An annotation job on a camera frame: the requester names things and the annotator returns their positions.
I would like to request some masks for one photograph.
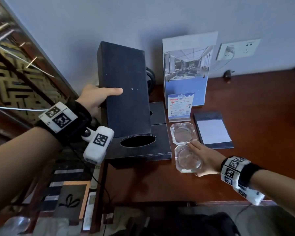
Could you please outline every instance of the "desk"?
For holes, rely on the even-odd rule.
[[[163,101],[157,86],[151,102]],[[235,148],[218,150],[237,155],[268,170],[295,179],[295,71],[279,71],[209,79],[205,105],[196,111],[220,111]],[[172,144],[174,153],[176,145]],[[205,205],[247,203],[220,175],[196,177],[180,173],[172,160],[115,169],[108,165],[106,189],[114,205],[139,202],[192,201]]]

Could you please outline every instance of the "hand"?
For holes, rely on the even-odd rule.
[[[202,167],[197,176],[201,177],[209,174],[219,174],[222,161],[226,158],[218,151],[202,145],[200,142],[194,140],[187,143],[190,149],[202,160]]]
[[[83,105],[90,112],[91,116],[94,117],[98,112],[98,106],[108,96],[121,95],[122,92],[122,88],[98,88],[92,84],[87,84],[76,101]]]

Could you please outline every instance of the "blue and white sign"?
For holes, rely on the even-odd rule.
[[[190,119],[194,93],[169,94],[168,95],[168,119],[170,122],[174,119],[183,121]]]

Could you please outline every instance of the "round hole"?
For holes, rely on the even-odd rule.
[[[123,147],[142,147],[155,142],[156,136],[152,134],[134,135],[120,141]]]

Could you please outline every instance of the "wall socket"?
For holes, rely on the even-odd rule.
[[[233,54],[226,50],[227,47],[234,47],[234,59],[251,56],[255,53],[257,46],[260,43],[260,40],[261,39],[251,39],[246,41],[221,44],[216,60],[226,60],[231,59],[233,57]]]

